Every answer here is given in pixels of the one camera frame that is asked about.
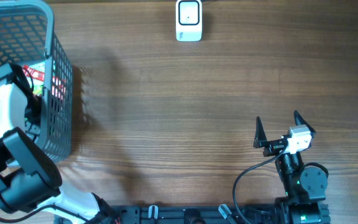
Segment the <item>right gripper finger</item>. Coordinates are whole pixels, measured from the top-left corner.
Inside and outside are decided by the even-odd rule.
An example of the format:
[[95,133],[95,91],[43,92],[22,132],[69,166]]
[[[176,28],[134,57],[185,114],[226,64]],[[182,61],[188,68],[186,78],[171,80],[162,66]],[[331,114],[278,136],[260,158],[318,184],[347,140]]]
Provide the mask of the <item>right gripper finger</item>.
[[267,137],[265,135],[265,131],[262,125],[262,121],[260,117],[256,117],[256,130],[255,130],[255,137],[254,137],[254,148],[261,148],[266,147],[268,145]]
[[303,119],[301,114],[297,110],[293,112],[295,124],[298,125],[306,125],[307,128],[310,130],[311,135],[314,136],[316,134],[316,131]]

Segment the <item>red snack stick packet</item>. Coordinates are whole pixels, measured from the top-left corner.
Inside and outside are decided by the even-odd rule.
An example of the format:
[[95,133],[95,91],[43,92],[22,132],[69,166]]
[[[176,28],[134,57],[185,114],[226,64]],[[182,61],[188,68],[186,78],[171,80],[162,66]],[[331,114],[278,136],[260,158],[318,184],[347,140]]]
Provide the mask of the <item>red snack stick packet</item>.
[[[34,91],[37,89],[41,89],[44,86],[45,82],[45,73],[40,70],[36,70],[34,68],[29,67],[28,65],[24,65],[22,70],[30,84],[30,87],[34,87]],[[53,76],[52,82],[56,84],[59,88],[63,88],[64,80]]]

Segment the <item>light teal tissue pack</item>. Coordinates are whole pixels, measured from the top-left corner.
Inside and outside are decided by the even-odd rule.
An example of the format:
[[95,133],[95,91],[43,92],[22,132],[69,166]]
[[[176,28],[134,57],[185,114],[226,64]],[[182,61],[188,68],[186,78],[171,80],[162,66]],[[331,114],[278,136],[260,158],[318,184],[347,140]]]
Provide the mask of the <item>light teal tissue pack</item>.
[[40,72],[44,73],[45,72],[45,61],[35,63],[33,65],[29,65],[29,67],[34,69],[34,70],[37,70],[37,71],[40,71]]

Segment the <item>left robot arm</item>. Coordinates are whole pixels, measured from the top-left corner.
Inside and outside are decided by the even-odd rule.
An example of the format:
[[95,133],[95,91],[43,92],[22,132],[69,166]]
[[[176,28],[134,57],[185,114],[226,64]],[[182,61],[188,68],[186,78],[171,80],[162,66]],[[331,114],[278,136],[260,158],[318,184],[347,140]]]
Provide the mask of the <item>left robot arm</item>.
[[27,134],[38,123],[42,99],[28,69],[0,66],[0,222],[22,222],[39,212],[61,223],[120,223],[102,198],[63,182],[55,163]]

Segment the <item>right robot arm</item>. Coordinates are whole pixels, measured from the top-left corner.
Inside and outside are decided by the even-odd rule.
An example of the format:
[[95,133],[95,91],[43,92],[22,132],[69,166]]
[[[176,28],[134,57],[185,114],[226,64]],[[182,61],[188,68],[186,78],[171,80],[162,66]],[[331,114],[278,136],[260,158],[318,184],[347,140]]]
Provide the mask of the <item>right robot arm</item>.
[[278,223],[330,223],[326,199],[329,172],[316,162],[304,163],[301,152],[309,149],[316,131],[294,111],[295,125],[277,140],[269,141],[262,121],[256,118],[254,147],[265,157],[275,156],[275,166],[286,192],[275,199]]

